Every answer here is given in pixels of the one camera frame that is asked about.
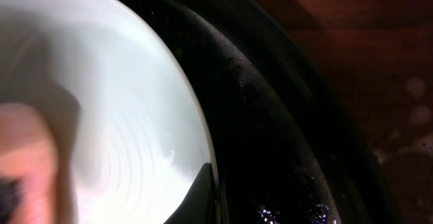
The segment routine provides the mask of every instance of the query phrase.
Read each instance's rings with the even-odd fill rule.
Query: brown wooden surface
[[[405,222],[433,223],[433,0],[255,1],[349,109]]]

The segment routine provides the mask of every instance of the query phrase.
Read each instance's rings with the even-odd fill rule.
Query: white ceramic bowl
[[[210,162],[182,69],[117,0],[0,0],[0,100],[53,129],[58,223],[163,223]]]

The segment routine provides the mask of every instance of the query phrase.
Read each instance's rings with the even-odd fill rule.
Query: wooden table
[[[322,71],[406,223],[433,223],[433,0],[255,0]]]

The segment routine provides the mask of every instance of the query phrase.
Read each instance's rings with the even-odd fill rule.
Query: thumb
[[[0,105],[0,177],[16,183],[19,199],[10,224],[53,223],[57,169],[53,139],[41,115],[24,104]]]

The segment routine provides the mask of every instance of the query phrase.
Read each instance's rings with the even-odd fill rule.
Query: plate
[[[158,35],[117,0],[0,0],[0,101],[58,143],[58,223],[163,223],[212,142]]]

